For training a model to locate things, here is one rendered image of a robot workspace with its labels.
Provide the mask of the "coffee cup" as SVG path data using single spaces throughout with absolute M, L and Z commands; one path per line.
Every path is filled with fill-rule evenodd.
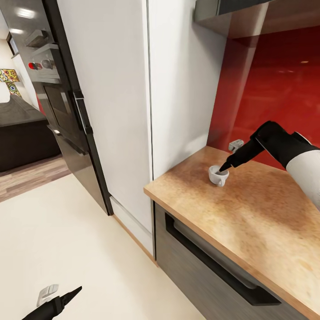
M 224 171 L 219 171 L 221 166 L 219 165 L 213 165 L 209 168 L 208 175 L 210 180 L 216 184 L 219 185 L 219 187 L 223 187 L 225 184 L 226 179 L 228 178 L 229 171 L 228 169 Z

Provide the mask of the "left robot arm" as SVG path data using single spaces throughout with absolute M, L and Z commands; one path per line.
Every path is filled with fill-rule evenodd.
M 29 313 L 22 320 L 52 320 L 53 317 L 59 315 L 65 305 L 67 305 L 81 290 L 82 286 L 65 294 L 60 298 L 50 298 L 49 296 L 57 292 L 59 288 L 58 284 L 52 284 L 47 286 L 39 292 L 37 306 L 38 308 L 33 312 Z

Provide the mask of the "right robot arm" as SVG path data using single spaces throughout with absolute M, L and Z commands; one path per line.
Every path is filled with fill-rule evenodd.
M 320 211 L 320 149 L 298 132 L 289 135 L 278 123 L 266 121 L 250 137 L 229 143 L 233 151 L 219 171 L 238 167 L 256 157 L 264 148 L 287 170 Z

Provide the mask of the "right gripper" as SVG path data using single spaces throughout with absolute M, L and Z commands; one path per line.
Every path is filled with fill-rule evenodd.
M 226 162 L 220 167 L 219 171 L 224 171 L 231 166 L 236 168 L 241 164 L 247 163 L 254 157 L 256 157 L 256 155 L 249 153 L 245 147 L 245 144 L 243 144 L 239 150 L 227 158 Z

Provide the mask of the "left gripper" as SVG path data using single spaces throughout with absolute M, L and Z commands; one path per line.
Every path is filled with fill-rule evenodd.
M 27 317 L 29 320 L 52 320 L 53 317 L 59 315 L 63 310 L 65 305 L 67 305 L 80 291 L 82 286 L 65 294 L 60 298 L 57 296 L 49 302 L 45 302 L 43 305 L 39 306 L 36 310 L 29 313 Z

